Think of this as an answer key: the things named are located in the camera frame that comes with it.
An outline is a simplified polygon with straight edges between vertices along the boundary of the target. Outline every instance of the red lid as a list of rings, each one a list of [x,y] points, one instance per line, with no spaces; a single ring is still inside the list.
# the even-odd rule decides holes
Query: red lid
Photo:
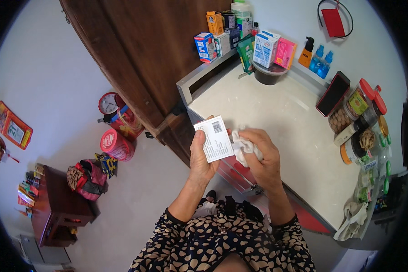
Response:
[[[100,147],[103,152],[107,152],[115,146],[117,142],[117,131],[113,128],[106,131],[101,137]]]
[[[378,106],[379,111],[381,111],[382,115],[385,115],[387,113],[387,107],[379,93],[376,93],[374,101],[376,103],[376,106]]]
[[[363,78],[360,79],[360,87],[370,100],[375,99],[375,92],[370,87],[369,83]]]

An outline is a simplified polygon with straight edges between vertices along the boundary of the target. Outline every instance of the pink box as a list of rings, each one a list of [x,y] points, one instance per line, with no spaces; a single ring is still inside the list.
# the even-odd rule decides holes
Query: pink box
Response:
[[[298,45],[292,41],[280,38],[278,40],[277,54],[275,55],[275,63],[279,66],[290,70],[293,61],[294,53]]]

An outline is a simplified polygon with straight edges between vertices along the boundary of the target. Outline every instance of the green packet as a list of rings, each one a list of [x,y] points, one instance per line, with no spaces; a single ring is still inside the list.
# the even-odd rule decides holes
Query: green packet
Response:
[[[245,38],[240,40],[236,46],[236,50],[240,55],[240,61],[242,62],[243,71],[246,73],[248,71],[253,71],[254,66],[250,63],[250,59],[253,57],[254,46],[252,42],[255,41],[255,37],[248,34]]]

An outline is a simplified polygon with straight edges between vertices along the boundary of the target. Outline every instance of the wooden door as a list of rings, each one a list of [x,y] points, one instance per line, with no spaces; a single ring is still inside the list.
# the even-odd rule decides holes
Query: wooden door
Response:
[[[159,142],[187,165],[194,128],[176,83],[201,65],[193,37],[208,31],[206,11],[231,0],[60,0],[100,69]]]

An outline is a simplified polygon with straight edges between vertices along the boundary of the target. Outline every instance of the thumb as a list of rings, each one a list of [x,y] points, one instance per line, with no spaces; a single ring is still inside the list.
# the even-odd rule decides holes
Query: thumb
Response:
[[[245,153],[243,150],[242,153],[245,157],[246,162],[248,163],[249,168],[251,168],[252,171],[257,171],[263,167],[254,153]]]
[[[190,145],[190,151],[199,152],[199,150],[203,151],[203,145],[205,143],[205,133],[201,129],[198,129],[195,132],[194,139],[192,140],[192,144]]]

